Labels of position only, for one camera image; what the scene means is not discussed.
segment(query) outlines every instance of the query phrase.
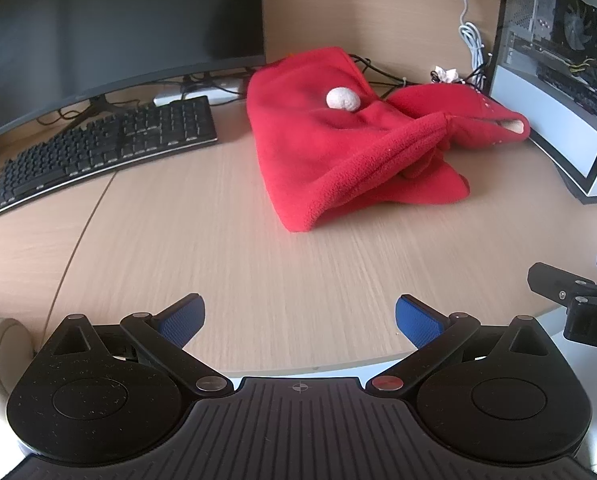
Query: white cable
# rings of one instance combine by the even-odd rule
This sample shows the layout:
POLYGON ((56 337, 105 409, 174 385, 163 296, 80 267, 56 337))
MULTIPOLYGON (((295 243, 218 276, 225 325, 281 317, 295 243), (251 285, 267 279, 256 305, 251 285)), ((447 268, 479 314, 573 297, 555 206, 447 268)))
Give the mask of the white cable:
MULTIPOLYGON (((485 45, 483 45, 483 38, 481 37, 478 27, 472 22, 465 22, 469 4, 467 3, 467 0, 463 0, 463 3, 465 4, 465 7, 460 15, 460 27, 458 27, 458 33, 460 34, 460 37, 463 38, 463 41, 465 41, 465 44, 472 55, 472 70, 476 70, 483 64, 483 48, 485 45)), ((482 90, 484 83, 483 74, 478 74, 474 76, 473 79, 473 83, 482 90)))

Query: red fabric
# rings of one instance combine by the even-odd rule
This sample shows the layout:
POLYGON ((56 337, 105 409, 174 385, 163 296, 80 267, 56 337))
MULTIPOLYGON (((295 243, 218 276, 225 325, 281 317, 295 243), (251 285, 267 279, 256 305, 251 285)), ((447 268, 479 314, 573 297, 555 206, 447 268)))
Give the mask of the red fabric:
POLYGON ((462 200, 469 184, 443 160, 450 144, 485 148, 529 135, 526 118, 464 85, 411 86, 381 101, 340 48, 259 70, 247 111, 265 186, 292 232, 377 202, 462 200), (339 86, 358 93, 359 111, 327 107, 339 86), (521 121, 523 132, 497 122, 504 120, 521 121))

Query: ridged black surface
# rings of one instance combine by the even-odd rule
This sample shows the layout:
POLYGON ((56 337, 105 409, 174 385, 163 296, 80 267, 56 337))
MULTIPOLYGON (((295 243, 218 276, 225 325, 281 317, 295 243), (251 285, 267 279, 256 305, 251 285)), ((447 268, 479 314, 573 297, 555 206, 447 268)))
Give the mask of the ridged black surface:
POLYGON ((400 400, 364 393, 355 378, 246 379, 201 400, 165 444, 88 469, 28 458, 9 480, 583 480, 574 460, 506 468, 439 446, 400 400))

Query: black keyboard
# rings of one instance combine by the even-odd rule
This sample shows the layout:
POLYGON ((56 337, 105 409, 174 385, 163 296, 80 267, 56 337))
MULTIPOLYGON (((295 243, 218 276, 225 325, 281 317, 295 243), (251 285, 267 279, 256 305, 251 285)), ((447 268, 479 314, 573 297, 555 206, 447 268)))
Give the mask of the black keyboard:
POLYGON ((102 173, 217 141, 205 96, 144 105, 57 134, 8 160, 0 175, 0 213, 102 173))

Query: wooden desk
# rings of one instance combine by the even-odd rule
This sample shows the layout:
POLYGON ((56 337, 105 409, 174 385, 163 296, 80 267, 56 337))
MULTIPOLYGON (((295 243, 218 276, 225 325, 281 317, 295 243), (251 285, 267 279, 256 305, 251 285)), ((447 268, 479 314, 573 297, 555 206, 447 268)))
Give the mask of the wooden desk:
MULTIPOLYGON (((0 150, 0 165, 54 130, 0 150)), ((14 317, 40 345, 69 260, 112 176, 46 197, 0 217, 0 317, 14 317)))
POLYGON ((290 234, 264 190, 245 107, 216 110, 221 144, 115 175, 48 333, 73 312, 118 322, 199 292, 208 316, 188 351, 233 376, 296 372, 410 351, 393 321, 406 292, 507 324, 549 306, 527 288, 533 263, 597 279, 597 205, 571 197, 530 143, 451 153, 472 184, 464 202, 380 205, 290 234))
MULTIPOLYGON (((427 81, 436 64, 467 73, 469 54, 452 32, 459 6, 264 0, 269 58, 338 44, 412 80, 427 81)), ((499 0, 470 0, 468 18, 489 45, 498 9, 499 0)), ((0 217, 0 316, 21 319, 40 340, 48 316, 46 336, 71 312, 118 322, 197 291, 208 320, 189 350, 242 375, 409 351, 393 323, 404 292, 445 313, 507 323, 547 307, 525 284, 534 262, 597 279, 597 206, 576 202, 531 144, 451 153, 473 188, 459 204, 380 205, 297 235, 265 193, 242 105, 217 108, 216 122, 219 146, 0 217)), ((8 144, 20 132, 0 137, 1 156, 20 149, 8 144)))

